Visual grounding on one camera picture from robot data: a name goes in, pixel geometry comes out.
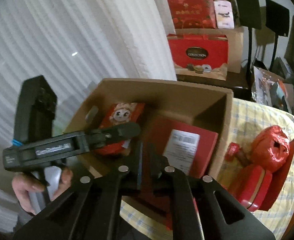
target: plastic bag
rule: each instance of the plastic bag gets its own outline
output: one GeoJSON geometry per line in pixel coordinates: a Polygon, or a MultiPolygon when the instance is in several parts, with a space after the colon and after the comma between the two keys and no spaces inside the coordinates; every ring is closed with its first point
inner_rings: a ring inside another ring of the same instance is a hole
{"type": "Polygon", "coordinates": [[[289,139],[278,125],[264,129],[251,144],[251,161],[271,173],[277,171],[289,155],[289,139]]]}

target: white label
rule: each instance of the white label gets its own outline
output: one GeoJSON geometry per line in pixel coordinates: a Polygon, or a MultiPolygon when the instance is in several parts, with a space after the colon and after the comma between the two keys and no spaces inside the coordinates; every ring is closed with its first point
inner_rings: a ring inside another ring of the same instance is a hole
{"type": "Polygon", "coordinates": [[[234,15],[232,14],[231,3],[225,0],[216,0],[213,3],[218,29],[233,29],[234,15]]]}
{"type": "Polygon", "coordinates": [[[199,139],[199,134],[172,130],[163,153],[168,158],[169,165],[187,175],[194,161],[199,139]]]}
{"type": "Polygon", "coordinates": [[[45,150],[38,150],[38,151],[36,151],[36,155],[43,155],[46,153],[57,152],[57,151],[61,151],[61,150],[68,149],[68,148],[71,148],[71,144],[65,143],[64,145],[58,145],[55,147],[46,148],[45,150]]]}

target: finger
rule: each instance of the finger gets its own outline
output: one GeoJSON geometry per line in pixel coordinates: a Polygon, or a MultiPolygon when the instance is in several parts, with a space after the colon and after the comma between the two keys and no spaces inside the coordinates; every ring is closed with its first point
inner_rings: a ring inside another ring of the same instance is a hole
{"type": "Polygon", "coordinates": [[[55,191],[53,197],[51,198],[51,201],[55,200],[57,197],[59,197],[63,192],[65,192],[71,186],[72,177],[73,177],[73,173],[69,168],[65,168],[62,171],[58,189],[55,191]]]}
{"type": "Polygon", "coordinates": [[[21,207],[26,212],[35,214],[30,203],[28,192],[41,192],[45,189],[44,185],[31,176],[18,174],[13,178],[12,186],[21,207]]]}
{"type": "Polygon", "coordinates": [[[14,191],[31,191],[42,192],[45,190],[45,186],[42,183],[26,174],[18,174],[13,178],[12,186],[14,191]]]}
{"type": "Polygon", "coordinates": [[[73,177],[73,173],[71,171],[71,169],[69,168],[64,168],[61,175],[60,175],[60,183],[66,184],[66,183],[70,183],[73,177]]]}
{"type": "Polygon", "coordinates": [[[62,193],[64,193],[71,185],[71,182],[69,183],[61,183],[58,186],[58,189],[55,191],[53,197],[51,198],[51,201],[54,201],[56,198],[58,198],[62,193]]]}

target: red package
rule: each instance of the red package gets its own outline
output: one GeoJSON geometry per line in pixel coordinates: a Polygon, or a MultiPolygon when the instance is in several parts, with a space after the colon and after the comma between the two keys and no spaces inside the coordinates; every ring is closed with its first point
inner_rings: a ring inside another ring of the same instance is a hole
{"type": "Polygon", "coordinates": [[[282,190],[283,184],[285,183],[285,180],[288,176],[288,172],[294,155],[294,139],[289,144],[290,150],[286,163],[274,174],[272,174],[270,187],[259,210],[268,211],[277,200],[280,191],[282,190]]]}
{"type": "MultiPolygon", "coordinates": [[[[137,122],[139,115],[143,112],[144,106],[144,103],[114,104],[110,107],[99,128],[111,127],[126,122],[137,122]]],[[[129,147],[125,142],[126,141],[120,141],[118,143],[109,144],[103,148],[96,149],[95,152],[101,155],[118,154],[129,147]]]]}
{"type": "MultiPolygon", "coordinates": [[[[154,145],[155,152],[162,155],[166,149],[172,130],[184,131],[200,135],[189,175],[201,178],[208,166],[210,157],[215,147],[218,134],[183,122],[178,122],[162,116],[157,116],[151,124],[151,129],[146,135],[146,142],[154,145]]],[[[149,155],[143,154],[143,177],[139,201],[147,202],[157,209],[168,213],[170,211],[169,197],[155,197],[152,192],[152,182],[149,169],[149,155]]]]}
{"type": "Polygon", "coordinates": [[[240,146],[237,143],[230,143],[225,155],[225,160],[227,162],[232,162],[234,160],[235,154],[239,151],[240,146]]]}
{"type": "Polygon", "coordinates": [[[278,125],[264,129],[251,144],[251,161],[271,173],[277,171],[289,154],[289,139],[278,125]]]}
{"type": "Polygon", "coordinates": [[[243,207],[253,212],[263,202],[272,180],[272,174],[261,166],[251,164],[238,173],[228,188],[243,207]]]}
{"type": "Polygon", "coordinates": [[[216,29],[213,0],[168,0],[175,29],[216,29]]]}
{"type": "Polygon", "coordinates": [[[209,73],[228,62],[225,35],[169,35],[168,43],[174,63],[195,73],[209,73]]]}

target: red wrapped candy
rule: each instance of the red wrapped candy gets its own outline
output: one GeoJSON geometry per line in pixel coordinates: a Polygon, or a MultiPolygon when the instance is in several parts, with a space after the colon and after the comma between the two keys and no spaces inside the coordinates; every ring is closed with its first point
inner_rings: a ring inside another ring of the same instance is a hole
{"type": "Polygon", "coordinates": [[[289,155],[289,139],[278,125],[264,129],[251,144],[251,161],[271,173],[277,171],[289,155]]]}
{"type": "Polygon", "coordinates": [[[235,154],[239,151],[239,149],[240,149],[239,144],[234,143],[234,142],[230,143],[228,146],[226,155],[225,155],[225,160],[227,162],[232,162],[234,160],[235,154]]]}

